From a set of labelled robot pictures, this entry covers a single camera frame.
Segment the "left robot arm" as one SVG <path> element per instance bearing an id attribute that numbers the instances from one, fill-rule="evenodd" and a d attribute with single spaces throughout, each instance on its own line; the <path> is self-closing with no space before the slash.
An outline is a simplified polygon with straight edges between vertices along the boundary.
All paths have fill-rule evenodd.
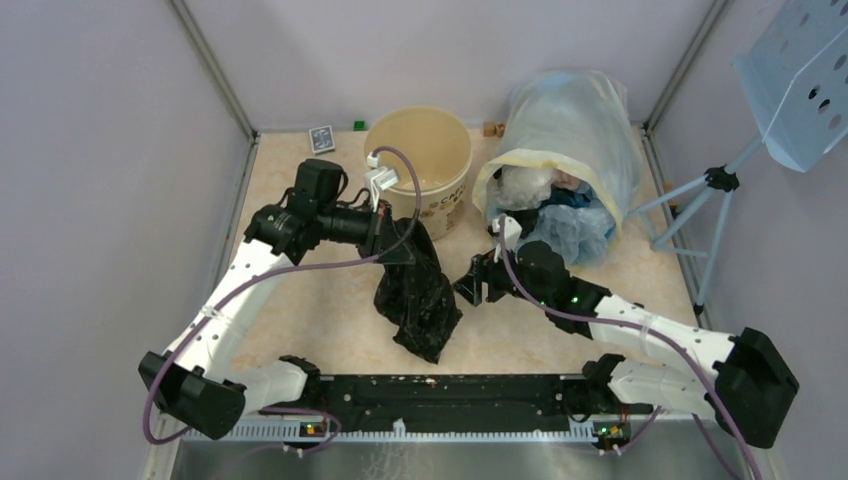
<path id="1" fill-rule="evenodd" d="M 302 260 L 320 243 L 356 247 L 359 259 L 334 268 L 413 263 L 403 244 L 410 233 L 397 230 L 381 197 L 399 174 L 381 165 L 375 152 L 366 160 L 362 205 L 340 201 L 349 184 L 340 165 L 304 160 L 281 200 L 254 213 L 224 277 L 184 332 L 163 353 L 144 355 L 138 371 L 148 390 L 142 424 L 149 443 L 165 442 L 151 429 L 155 410 L 220 439 L 243 416 L 272 405 L 286 403 L 302 414 L 317 407 L 321 388 L 309 379 L 311 368 L 304 361 L 284 357 L 238 372 L 231 362 L 277 285 L 284 276 L 307 270 Z"/>

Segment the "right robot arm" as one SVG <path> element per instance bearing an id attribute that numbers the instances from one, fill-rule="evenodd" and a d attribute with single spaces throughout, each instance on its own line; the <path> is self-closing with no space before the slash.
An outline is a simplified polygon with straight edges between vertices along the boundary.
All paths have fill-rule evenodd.
<path id="1" fill-rule="evenodd" d="M 506 295 L 535 299 L 558 329 L 650 358 L 645 364 L 605 354 L 585 364 L 586 397 L 600 412 L 650 404 L 712 415 L 729 435 L 769 449 L 799 392 L 796 376 L 765 333 L 750 327 L 739 334 L 710 331 L 650 312 L 573 275 L 543 242 L 503 256 L 473 256 L 453 288 L 474 306 Z"/>

